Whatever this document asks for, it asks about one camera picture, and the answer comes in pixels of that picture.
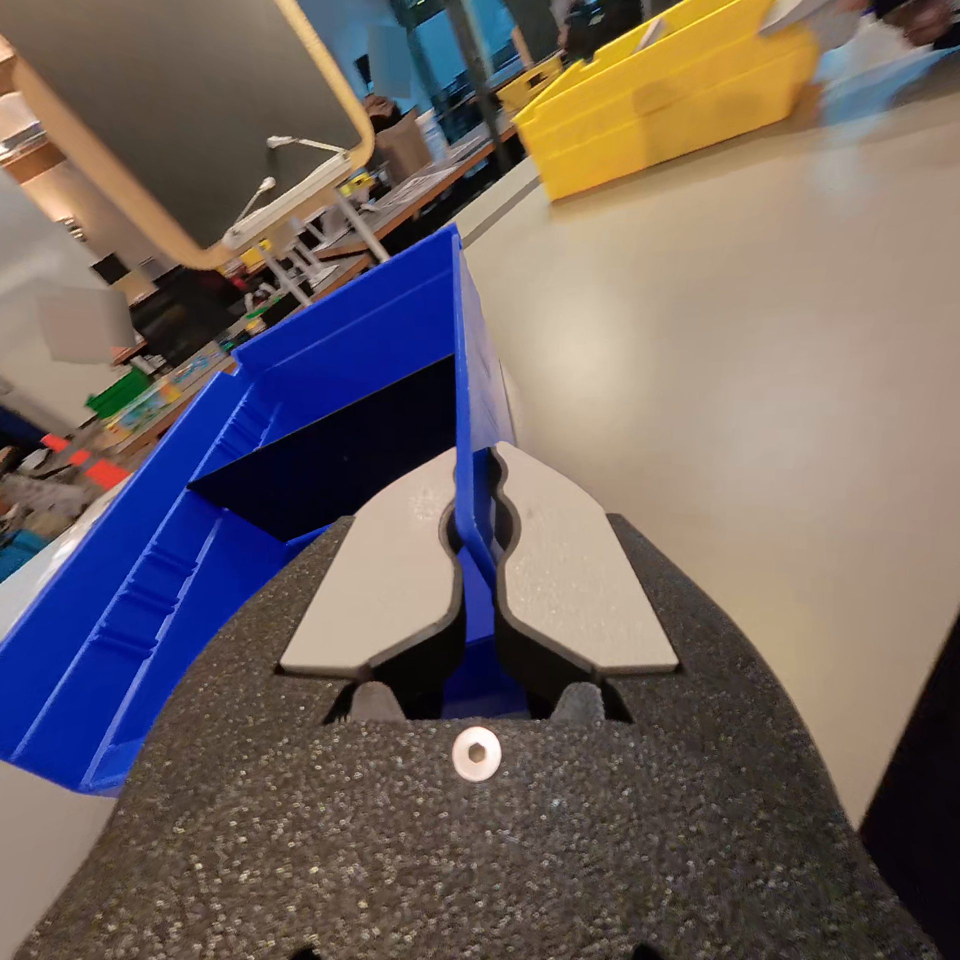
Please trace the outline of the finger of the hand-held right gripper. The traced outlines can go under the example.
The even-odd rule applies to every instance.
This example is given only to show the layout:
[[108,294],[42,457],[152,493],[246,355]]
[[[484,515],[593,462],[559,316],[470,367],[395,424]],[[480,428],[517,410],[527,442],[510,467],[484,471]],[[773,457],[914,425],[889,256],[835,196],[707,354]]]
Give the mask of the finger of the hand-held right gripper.
[[774,1],[757,33],[769,38],[789,27],[802,26],[816,39],[850,39],[864,12],[864,2]]

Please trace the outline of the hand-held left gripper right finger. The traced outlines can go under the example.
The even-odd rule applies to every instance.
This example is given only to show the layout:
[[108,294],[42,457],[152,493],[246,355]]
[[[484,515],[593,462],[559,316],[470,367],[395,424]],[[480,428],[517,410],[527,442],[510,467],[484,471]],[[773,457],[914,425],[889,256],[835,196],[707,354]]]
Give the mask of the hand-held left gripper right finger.
[[505,440],[491,453],[508,518],[496,588],[508,628],[582,674],[674,671],[678,655],[601,505]]

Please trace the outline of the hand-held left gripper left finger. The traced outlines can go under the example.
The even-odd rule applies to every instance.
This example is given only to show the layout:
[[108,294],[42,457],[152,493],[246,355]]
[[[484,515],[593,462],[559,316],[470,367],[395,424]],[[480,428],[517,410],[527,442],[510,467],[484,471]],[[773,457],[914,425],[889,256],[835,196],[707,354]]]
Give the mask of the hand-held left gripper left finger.
[[462,574],[447,539],[454,447],[376,493],[341,546],[279,660],[305,676],[360,676],[456,618]]

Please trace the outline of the yellow plastic bin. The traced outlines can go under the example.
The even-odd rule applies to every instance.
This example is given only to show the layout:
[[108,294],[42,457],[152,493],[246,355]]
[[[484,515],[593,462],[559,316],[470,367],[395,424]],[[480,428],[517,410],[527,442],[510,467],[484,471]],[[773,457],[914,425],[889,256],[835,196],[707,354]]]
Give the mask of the yellow plastic bin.
[[777,124],[818,66],[813,30],[762,35],[762,1],[685,1],[570,65],[513,119],[550,201]]

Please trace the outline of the blue plastic bin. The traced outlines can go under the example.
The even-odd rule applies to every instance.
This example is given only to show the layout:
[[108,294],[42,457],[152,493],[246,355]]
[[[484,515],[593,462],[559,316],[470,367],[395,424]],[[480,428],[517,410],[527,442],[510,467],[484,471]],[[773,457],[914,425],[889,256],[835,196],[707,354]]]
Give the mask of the blue plastic bin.
[[3,762],[81,794],[119,789],[226,622],[332,523],[450,449],[454,555],[494,588],[488,449],[515,432],[455,225],[233,360],[2,615]]

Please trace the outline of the yellow crate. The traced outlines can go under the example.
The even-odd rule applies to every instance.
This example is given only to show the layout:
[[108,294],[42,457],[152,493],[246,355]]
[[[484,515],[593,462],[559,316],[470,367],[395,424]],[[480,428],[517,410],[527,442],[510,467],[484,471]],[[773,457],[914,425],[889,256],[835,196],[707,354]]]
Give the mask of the yellow crate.
[[507,114],[516,115],[551,86],[561,76],[563,69],[564,62],[561,55],[547,57],[498,86],[494,95]]

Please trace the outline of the green plastic box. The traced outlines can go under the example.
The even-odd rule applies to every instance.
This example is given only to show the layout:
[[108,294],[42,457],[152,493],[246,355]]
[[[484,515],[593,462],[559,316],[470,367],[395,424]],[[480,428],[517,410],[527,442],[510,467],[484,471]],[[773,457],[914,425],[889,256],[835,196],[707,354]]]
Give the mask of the green plastic box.
[[102,392],[90,394],[83,405],[96,418],[108,420],[147,392],[152,385],[150,374],[133,366]]

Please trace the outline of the black wood-framed acoustic panel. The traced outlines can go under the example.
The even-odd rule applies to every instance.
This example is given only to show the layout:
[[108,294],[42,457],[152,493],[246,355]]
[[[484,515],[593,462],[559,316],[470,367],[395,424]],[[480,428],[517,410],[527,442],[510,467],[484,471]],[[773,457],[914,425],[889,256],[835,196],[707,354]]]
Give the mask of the black wood-framed acoustic panel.
[[269,150],[270,136],[350,150],[375,134],[305,2],[10,1],[2,38],[14,81],[54,144],[166,256],[196,270],[306,220],[332,198],[306,199],[239,249],[225,230],[267,176],[276,194],[330,154]]

